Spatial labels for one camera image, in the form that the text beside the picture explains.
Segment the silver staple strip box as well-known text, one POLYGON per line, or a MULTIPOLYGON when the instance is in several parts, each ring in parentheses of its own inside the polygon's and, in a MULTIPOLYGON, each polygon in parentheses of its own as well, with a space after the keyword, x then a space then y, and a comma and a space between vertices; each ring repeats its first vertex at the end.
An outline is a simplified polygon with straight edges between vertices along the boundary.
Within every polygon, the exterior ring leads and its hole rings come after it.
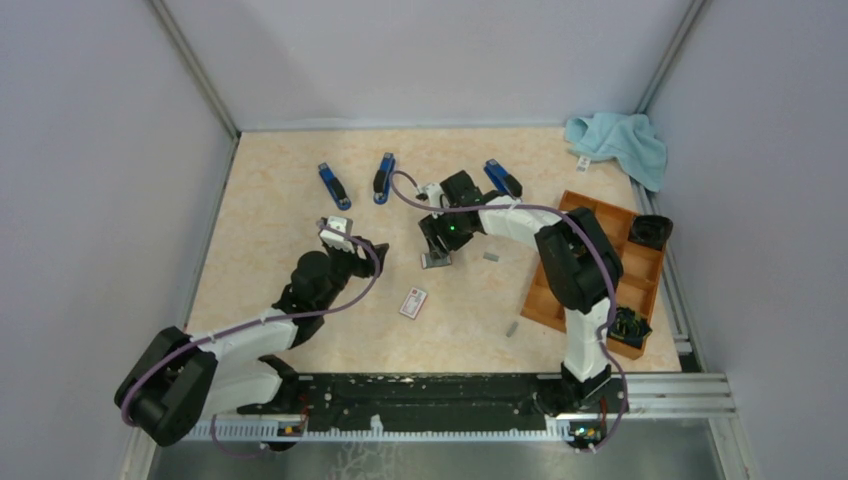
POLYGON ((432 269, 451 266, 452 260, 449 254, 427 252, 421 255, 421 263, 423 269, 432 269))

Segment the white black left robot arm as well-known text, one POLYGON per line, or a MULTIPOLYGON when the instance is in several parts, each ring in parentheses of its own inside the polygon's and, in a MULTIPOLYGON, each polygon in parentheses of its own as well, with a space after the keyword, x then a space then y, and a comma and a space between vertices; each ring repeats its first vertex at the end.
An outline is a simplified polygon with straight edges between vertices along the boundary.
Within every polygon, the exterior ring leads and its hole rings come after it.
POLYGON ((360 236, 346 248, 324 242, 300 256, 279 300, 258 318, 205 335, 161 330, 115 393, 123 420, 166 447, 220 413, 257 405, 292 411, 300 388, 277 353, 317 333, 351 278, 378 278, 389 249, 360 236))

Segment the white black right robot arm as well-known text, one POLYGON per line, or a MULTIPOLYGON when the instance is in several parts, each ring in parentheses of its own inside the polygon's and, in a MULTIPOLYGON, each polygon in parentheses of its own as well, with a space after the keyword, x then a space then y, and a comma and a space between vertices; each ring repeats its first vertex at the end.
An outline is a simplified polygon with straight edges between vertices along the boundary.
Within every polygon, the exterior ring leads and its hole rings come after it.
POLYGON ((484 193, 466 171, 417 190, 428 204, 419 227, 428 244, 425 267, 449 264, 451 253, 475 234, 507 238, 534 248, 548 288, 565 312, 567 346, 562 361, 563 398, 576 412, 590 411, 611 376, 605 347, 615 317, 622 262, 595 214, 568 212, 522 201, 523 187, 511 174, 484 193))

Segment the blue black stapler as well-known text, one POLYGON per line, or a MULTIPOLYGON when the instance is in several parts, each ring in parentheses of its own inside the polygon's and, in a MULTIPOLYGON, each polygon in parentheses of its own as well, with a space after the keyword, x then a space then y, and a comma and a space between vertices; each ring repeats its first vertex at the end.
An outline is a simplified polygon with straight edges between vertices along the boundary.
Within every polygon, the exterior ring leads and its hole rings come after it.
POLYGON ((318 173, 337 208, 342 211, 350 209, 352 206, 350 197, 341 181, 326 162, 318 165, 318 173))
POLYGON ((395 155, 392 152, 385 152, 372 182, 372 198, 375 204, 383 205, 388 201, 391 190, 390 176, 395 167, 395 155))

